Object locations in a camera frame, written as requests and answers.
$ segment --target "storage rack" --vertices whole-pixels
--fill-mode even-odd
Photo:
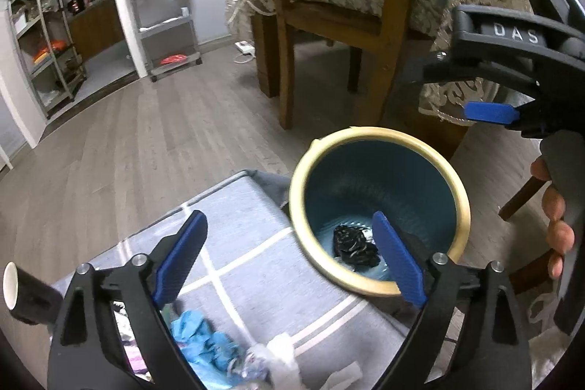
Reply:
[[[191,62],[195,62],[196,65],[200,65],[202,63],[201,54],[199,52],[199,47],[197,44],[197,35],[195,33],[195,27],[193,23],[193,8],[191,0],[184,0],[183,4],[185,4],[182,8],[188,11],[188,13],[181,12],[179,14],[171,15],[169,18],[160,18],[155,23],[148,22],[148,26],[143,26],[141,19],[143,18],[144,10],[150,9],[150,20],[154,17],[154,12],[160,11],[165,12],[165,7],[170,9],[177,9],[177,6],[172,6],[173,0],[155,0],[154,2],[149,2],[145,4],[150,5],[140,5],[140,1],[144,0],[128,0],[131,6],[131,11],[133,13],[133,20],[135,25],[135,32],[137,37],[140,39],[141,50],[144,54],[146,59],[146,69],[150,75],[151,81],[155,82],[157,77],[163,73],[169,72],[174,70],[175,68],[181,67],[182,65],[189,64]],[[171,30],[176,29],[179,26],[188,26],[189,29],[189,37],[191,41],[189,41],[189,45],[183,45],[182,47],[178,48],[175,45],[169,45],[167,51],[162,54],[161,51],[159,52],[152,52],[153,42],[156,39],[161,39],[165,36],[155,37],[156,35],[165,33],[166,35],[171,34]],[[167,56],[175,55],[183,53],[186,55],[186,58],[181,62],[176,62],[167,65],[160,65],[160,61]]]
[[[86,70],[83,66],[83,61],[81,56],[77,53],[75,49],[75,45],[73,44],[73,40],[71,39],[71,32],[69,32],[69,25],[67,22],[67,16],[65,15],[65,8],[63,5],[63,0],[58,0],[58,8],[56,11],[43,11],[42,2],[41,0],[36,0],[37,8],[39,13],[36,17],[29,20],[26,25],[20,30],[16,31],[16,27],[14,22],[12,21],[12,13],[13,13],[13,6],[15,3],[22,1],[22,0],[10,0],[8,2],[8,9],[11,16],[11,27],[12,27],[12,34],[14,36],[18,55],[20,58],[20,62],[22,64],[22,68],[24,70],[24,74],[26,79],[30,84],[30,88],[33,91],[37,101],[39,102],[39,106],[45,115],[45,117],[49,118],[54,113],[52,110],[59,105],[63,100],[69,98],[74,99],[74,95],[76,92],[76,88],[87,78]],[[55,50],[51,44],[51,38],[49,35],[48,22],[50,20],[62,20],[64,33],[67,38],[67,46],[63,50]],[[28,66],[25,53],[23,52],[21,41],[23,41],[26,37],[32,35],[33,33],[39,33],[39,26],[41,28],[41,35],[45,41],[45,45],[48,49],[48,56],[38,63],[37,65],[33,65],[31,68]],[[69,53],[72,53],[72,56],[75,58],[75,63],[71,69],[68,69],[69,72],[75,73],[73,78],[69,81],[66,81],[63,73],[69,73],[63,67],[63,65],[59,62],[59,59],[65,58]],[[35,86],[35,80],[40,79],[44,74],[47,72],[52,72],[54,78],[56,80],[57,86],[60,90],[60,93],[55,97],[52,98],[49,102],[43,103],[41,97],[39,96],[39,91]]]

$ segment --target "black device handle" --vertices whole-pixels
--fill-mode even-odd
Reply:
[[[555,188],[565,199],[563,220],[575,234],[573,248],[565,255],[555,313],[557,327],[572,336],[585,316],[585,139],[574,131],[561,130],[543,139],[540,151]]]

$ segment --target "black paper cup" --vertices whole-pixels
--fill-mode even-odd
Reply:
[[[15,319],[26,324],[53,325],[63,297],[40,279],[20,269],[13,261],[4,269],[4,301]]]

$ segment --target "rolling shelf cart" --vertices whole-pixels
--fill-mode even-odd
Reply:
[[[135,30],[146,58],[151,81],[159,75],[195,62],[203,61],[197,44],[191,0],[128,0]],[[161,65],[171,55],[183,54],[183,61]]]
[[[24,0],[10,0],[8,2],[8,9],[12,19],[14,6],[22,3]],[[56,10],[43,11],[42,1],[36,1],[38,9],[37,15],[29,19],[28,22],[20,30],[16,30],[16,25],[11,20],[12,33],[17,46],[20,62],[24,70],[24,74],[30,84],[39,106],[45,117],[51,116],[51,110],[59,105],[63,100],[69,98],[74,99],[76,88],[87,78],[86,70],[83,66],[81,56],[75,50],[75,45],[71,39],[71,32],[69,32],[69,25],[65,15],[63,0],[58,0]],[[57,24],[52,24],[51,21],[57,21]],[[59,35],[66,39],[67,45],[61,50],[54,49],[51,44],[51,32],[60,30]],[[27,42],[29,46],[38,45],[38,40],[45,43],[48,51],[46,58],[34,64],[30,52],[27,52],[23,46]],[[73,60],[68,65],[64,60]],[[50,77],[46,78],[46,73],[53,74],[54,84]],[[58,87],[59,94],[54,96],[47,102],[43,102],[39,95],[39,82],[45,81],[45,86]]]

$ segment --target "shelf rack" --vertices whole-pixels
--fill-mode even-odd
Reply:
[[[181,15],[175,14],[174,16],[170,16],[167,19],[161,19],[159,22],[152,26],[142,27],[140,26],[140,10],[145,9],[146,7],[144,4],[141,4],[143,0],[128,0],[131,11],[133,13],[133,20],[135,26],[136,36],[140,41],[141,51],[144,55],[146,60],[146,69],[149,73],[150,79],[155,82],[157,80],[158,75],[162,75],[163,73],[167,73],[175,68],[182,67],[183,65],[190,64],[194,62],[195,64],[199,65],[202,63],[201,54],[199,52],[199,47],[197,44],[197,35],[195,34],[195,26],[194,26],[194,19],[192,16],[192,1],[189,0],[184,7],[186,7],[188,12],[181,12]],[[165,0],[154,0],[148,4],[149,8],[152,11],[158,11],[156,8],[157,3],[163,3]],[[158,37],[155,37],[159,34],[170,34],[172,29],[175,29],[179,26],[189,26],[190,30],[190,44],[184,47],[181,47],[177,50],[170,49],[166,55],[160,55],[160,52],[153,53],[150,52],[149,44],[152,45],[153,42],[156,42]],[[160,61],[170,55],[175,54],[183,54],[186,58],[183,61],[176,62],[173,64],[161,65]]]
[[[22,0],[11,0],[8,2],[8,9],[12,19],[12,12],[13,6],[17,2]],[[65,15],[65,8],[63,5],[63,0],[58,0],[58,9],[56,11],[48,11],[44,12],[41,4],[41,0],[36,0],[37,8],[39,10],[39,14],[37,17],[29,20],[27,24],[19,31],[16,31],[14,23],[11,20],[12,26],[12,34],[14,41],[17,46],[17,52],[19,54],[20,63],[24,70],[24,75],[28,83],[30,84],[30,89],[33,91],[36,100],[39,103],[41,111],[45,115],[45,117],[51,117],[53,113],[52,110],[59,105],[63,100],[69,98],[74,99],[74,94],[76,91],[77,86],[87,78],[86,70],[83,66],[83,62],[81,60],[81,56],[78,55],[77,50],[75,49],[75,45],[71,39],[71,32],[69,32],[69,25],[67,22],[67,16]],[[51,44],[51,38],[49,36],[48,30],[48,20],[49,17],[55,16],[57,20],[63,22],[64,31],[67,37],[67,46],[63,50],[55,50]],[[20,42],[23,41],[29,35],[39,35],[41,36],[42,40],[44,40],[45,45],[48,49],[48,56],[39,64],[33,65],[32,68],[29,68],[27,62],[24,58],[23,49],[21,47]],[[75,57],[75,65],[72,68],[72,71],[75,73],[74,77],[66,81],[63,74],[67,73],[65,68],[59,64],[59,59],[64,57],[67,53],[72,53]],[[59,94],[52,98],[47,103],[43,103],[40,95],[39,90],[35,86],[35,80],[40,78],[46,72],[52,72],[54,75],[54,79],[56,84],[59,88]]]

